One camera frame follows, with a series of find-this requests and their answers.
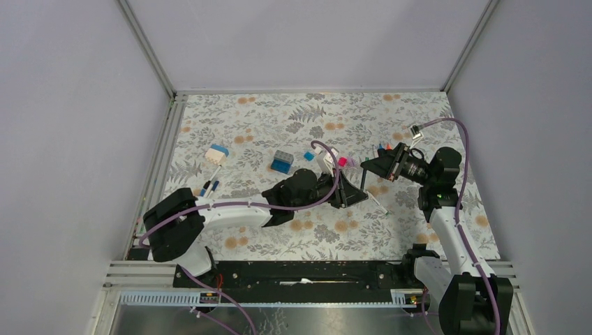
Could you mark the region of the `teal green gel pen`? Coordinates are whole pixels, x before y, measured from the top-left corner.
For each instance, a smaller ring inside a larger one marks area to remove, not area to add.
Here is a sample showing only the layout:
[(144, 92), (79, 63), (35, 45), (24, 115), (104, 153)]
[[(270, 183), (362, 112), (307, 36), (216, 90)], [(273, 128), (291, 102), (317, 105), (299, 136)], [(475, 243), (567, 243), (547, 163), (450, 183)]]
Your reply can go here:
[(360, 189), (362, 189), (362, 190), (364, 190), (366, 179), (367, 179), (367, 170), (362, 169), (362, 176), (361, 176), (361, 182), (360, 182)]

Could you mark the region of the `pink highlighter cap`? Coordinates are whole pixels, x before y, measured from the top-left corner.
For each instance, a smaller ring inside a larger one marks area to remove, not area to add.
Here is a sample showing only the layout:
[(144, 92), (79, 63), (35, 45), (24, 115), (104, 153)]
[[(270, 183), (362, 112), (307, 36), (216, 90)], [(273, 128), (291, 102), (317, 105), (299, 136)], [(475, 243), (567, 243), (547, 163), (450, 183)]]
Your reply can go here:
[(340, 157), (338, 159), (338, 164), (340, 167), (345, 167), (347, 165), (347, 162), (348, 162), (348, 160), (345, 157)]

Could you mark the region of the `thin white green pen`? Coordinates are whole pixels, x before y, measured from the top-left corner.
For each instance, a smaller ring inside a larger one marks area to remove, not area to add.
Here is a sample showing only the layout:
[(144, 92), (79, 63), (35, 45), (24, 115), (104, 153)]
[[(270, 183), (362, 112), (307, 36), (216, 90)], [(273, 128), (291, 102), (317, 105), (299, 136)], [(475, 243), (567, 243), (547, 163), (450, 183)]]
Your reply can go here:
[(378, 201), (378, 199), (373, 195), (372, 192), (366, 191), (366, 194), (382, 213), (384, 213), (385, 215), (389, 214), (389, 211)]

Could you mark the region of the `light blue pen cap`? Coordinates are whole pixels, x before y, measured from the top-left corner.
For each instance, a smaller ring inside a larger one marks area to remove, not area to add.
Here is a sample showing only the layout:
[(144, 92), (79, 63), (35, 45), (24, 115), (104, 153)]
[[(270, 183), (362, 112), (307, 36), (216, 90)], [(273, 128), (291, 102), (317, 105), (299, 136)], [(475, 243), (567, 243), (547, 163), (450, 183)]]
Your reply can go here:
[(307, 152), (304, 153), (304, 158), (307, 161), (312, 161), (315, 158), (315, 155), (312, 154), (311, 152), (307, 151)]

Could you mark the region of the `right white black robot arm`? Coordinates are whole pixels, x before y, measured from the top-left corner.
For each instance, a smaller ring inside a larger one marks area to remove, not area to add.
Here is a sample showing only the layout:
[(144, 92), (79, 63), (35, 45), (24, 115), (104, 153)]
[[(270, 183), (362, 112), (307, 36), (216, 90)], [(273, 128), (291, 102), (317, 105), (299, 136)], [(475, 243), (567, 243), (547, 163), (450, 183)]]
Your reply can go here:
[(462, 189), (456, 188), (461, 154), (441, 147), (430, 161), (404, 143), (381, 149), (361, 164), (364, 171), (389, 180), (403, 177), (419, 184), (417, 205), (436, 235), (448, 262), (436, 255), (409, 253), (400, 269), (404, 284), (422, 283), (438, 304), (444, 334), (506, 334), (514, 294), (509, 279), (498, 276), (478, 253), (461, 215)]

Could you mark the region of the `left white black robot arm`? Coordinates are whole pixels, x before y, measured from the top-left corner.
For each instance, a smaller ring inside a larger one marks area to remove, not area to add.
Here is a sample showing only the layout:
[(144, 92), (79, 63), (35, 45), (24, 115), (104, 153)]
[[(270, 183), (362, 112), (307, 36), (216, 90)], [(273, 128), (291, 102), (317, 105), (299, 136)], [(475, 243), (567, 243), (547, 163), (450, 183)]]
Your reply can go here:
[(196, 197), (180, 188), (149, 209), (142, 217), (146, 232), (140, 245), (149, 248), (156, 262), (175, 262), (189, 271), (201, 287), (216, 280), (212, 252), (198, 242), (210, 230), (283, 225), (295, 212), (327, 203), (336, 209), (367, 200), (361, 188), (346, 176), (299, 169), (261, 194), (249, 198), (211, 199)]

